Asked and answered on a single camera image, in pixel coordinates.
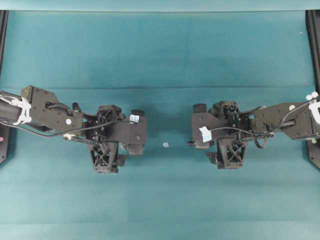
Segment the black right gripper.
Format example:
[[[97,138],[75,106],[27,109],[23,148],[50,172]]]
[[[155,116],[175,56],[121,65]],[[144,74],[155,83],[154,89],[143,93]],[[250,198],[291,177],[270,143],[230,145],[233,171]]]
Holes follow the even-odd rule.
[[[238,169],[243,167],[248,143],[241,140],[245,136],[240,131],[238,104],[235,101],[220,101],[213,105],[220,120],[226,120],[226,126],[222,127],[222,136],[218,137],[217,153],[206,152],[205,155],[212,164],[219,169]]]

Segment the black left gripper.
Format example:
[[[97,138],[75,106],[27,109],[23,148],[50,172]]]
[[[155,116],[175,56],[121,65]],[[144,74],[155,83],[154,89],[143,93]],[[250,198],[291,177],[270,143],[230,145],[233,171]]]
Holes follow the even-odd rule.
[[[99,174],[118,173],[118,166],[124,166],[126,156],[118,154],[119,143],[108,140],[110,127],[124,119],[122,109],[116,105],[99,106],[95,115],[84,113],[87,120],[85,127],[94,127],[85,131],[88,144],[88,151],[91,158],[93,170]]]

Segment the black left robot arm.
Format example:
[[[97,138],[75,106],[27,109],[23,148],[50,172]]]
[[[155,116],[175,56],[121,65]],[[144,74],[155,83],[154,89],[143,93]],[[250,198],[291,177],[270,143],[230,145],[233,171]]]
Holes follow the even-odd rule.
[[[119,143],[111,130],[125,115],[115,105],[101,105],[95,114],[83,112],[74,102],[71,107],[59,102],[48,90],[27,86],[20,95],[0,93],[0,121],[7,127],[29,126],[45,138],[62,136],[66,141],[86,144],[93,170],[117,173],[126,157],[119,154]]]

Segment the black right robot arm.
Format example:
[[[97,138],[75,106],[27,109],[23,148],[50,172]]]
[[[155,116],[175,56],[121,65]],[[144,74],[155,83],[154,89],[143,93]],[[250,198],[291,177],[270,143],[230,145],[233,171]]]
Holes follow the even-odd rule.
[[[247,111],[240,111],[236,102],[221,101],[209,113],[223,124],[201,130],[203,141],[217,144],[217,151],[206,152],[206,156],[219,169],[242,168],[249,142],[265,149],[268,139],[278,132],[292,140],[320,137],[320,95],[316,91],[306,96],[306,102],[285,102]]]

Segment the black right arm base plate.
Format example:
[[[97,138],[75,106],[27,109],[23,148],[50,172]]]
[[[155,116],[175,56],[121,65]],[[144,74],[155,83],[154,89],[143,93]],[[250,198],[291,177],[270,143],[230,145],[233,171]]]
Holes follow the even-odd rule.
[[[318,171],[320,170],[320,139],[303,138],[302,156],[305,161],[311,164]]]

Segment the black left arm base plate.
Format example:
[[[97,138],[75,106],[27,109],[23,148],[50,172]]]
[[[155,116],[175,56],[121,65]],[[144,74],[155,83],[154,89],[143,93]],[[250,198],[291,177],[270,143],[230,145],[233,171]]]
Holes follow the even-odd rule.
[[[0,163],[4,163],[8,156],[11,128],[0,125]]]

